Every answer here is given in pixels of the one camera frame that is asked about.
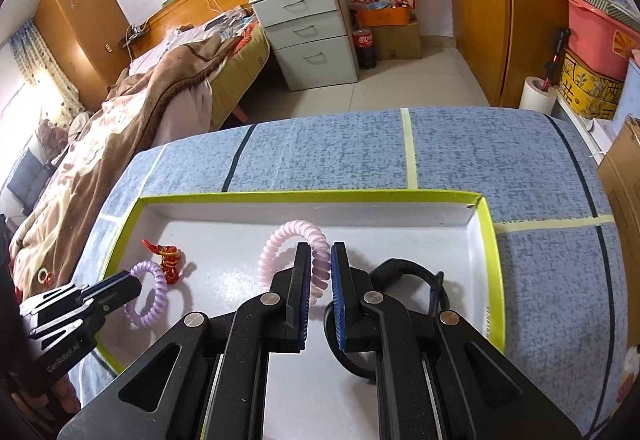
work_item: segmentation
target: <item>tiled floor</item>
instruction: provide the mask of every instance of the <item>tiled floor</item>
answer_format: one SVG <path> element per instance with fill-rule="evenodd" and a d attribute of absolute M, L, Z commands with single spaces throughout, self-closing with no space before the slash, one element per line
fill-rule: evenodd
<path fill-rule="evenodd" d="M 257 81 L 241 106 L 253 122 L 326 113 L 417 106 L 488 106 L 478 81 L 454 48 L 426 48 L 422 59 L 379 61 L 355 84 L 289 92 L 282 77 Z"/>

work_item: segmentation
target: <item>pink spiral hair tie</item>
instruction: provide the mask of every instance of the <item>pink spiral hair tie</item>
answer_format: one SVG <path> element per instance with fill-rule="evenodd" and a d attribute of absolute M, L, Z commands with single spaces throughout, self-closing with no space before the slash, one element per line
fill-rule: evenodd
<path fill-rule="evenodd" d="M 320 228 L 309 222 L 292 220 L 282 224 L 271 235 L 260 255 L 258 280 L 262 289 L 269 290 L 273 274 L 277 271 L 274 265 L 276 254 L 282 244 L 294 236 L 304 238 L 311 245 L 313 268 L 309 303 L 314 305 L 322 296 L 322 291 L 328 287 L 327 280 L 331 277 L 331 248 Z"/>
<path fill-rule="evenodd" d="M 137 278 L 142 277 L 143 273 L 153 274 L 156 282 L 153 305 L 151 305 L 151 308 L 142 316 L 136 312 L 136 300 L 129 301 L 124 307 L 124 313 L 130 321 L 138 327 L 151 326 L 160 319 L 162 312 L 166 309 L 166 278 L 160 265 L 155 261 L 140 261 L 140 263 L 129 271 L 131 276 L 136 276 Z"/>

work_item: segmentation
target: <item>paper towel roll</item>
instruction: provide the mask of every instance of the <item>paper towel roll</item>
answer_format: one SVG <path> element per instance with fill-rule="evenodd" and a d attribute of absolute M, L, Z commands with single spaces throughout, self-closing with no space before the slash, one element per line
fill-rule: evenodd
<path fill-rule="evenodd" d="M 551 115 L 551 110 L 556 104 L 556 89 L 551 88 L 548 92 L 540 90 L 544 81 L 539 77 L 527 77 L 522 89 L 520 108 L 522 110 L 533 110 L 534 112 Z"/>

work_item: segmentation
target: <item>cardboard box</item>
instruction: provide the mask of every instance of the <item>cardboard box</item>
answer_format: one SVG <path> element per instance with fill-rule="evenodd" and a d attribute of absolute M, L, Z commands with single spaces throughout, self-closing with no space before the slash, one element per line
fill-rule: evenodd
<path fill-rule="evenodd" d="M 371 27 L 378 59 L 421 59 L 418 22 L 405 26 Z"/>
<path fill-rule="evenodd" d="M 626 119 L 598 168 L 625 263 L 629 347 L 640 344 L 640 121 Z"/>

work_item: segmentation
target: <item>blue bin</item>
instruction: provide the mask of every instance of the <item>blue bin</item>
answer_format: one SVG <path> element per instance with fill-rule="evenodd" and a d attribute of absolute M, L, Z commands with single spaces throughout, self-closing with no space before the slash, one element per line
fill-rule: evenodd
<path fill-rule="evenodd" d="M 625 86 L 618 102 L 618 109 L 613 115 L 613 131 L 620 133 L 627 115 L 640 118 L 640 67 L 635 59 L 629 60 L 626 69 Z"/>

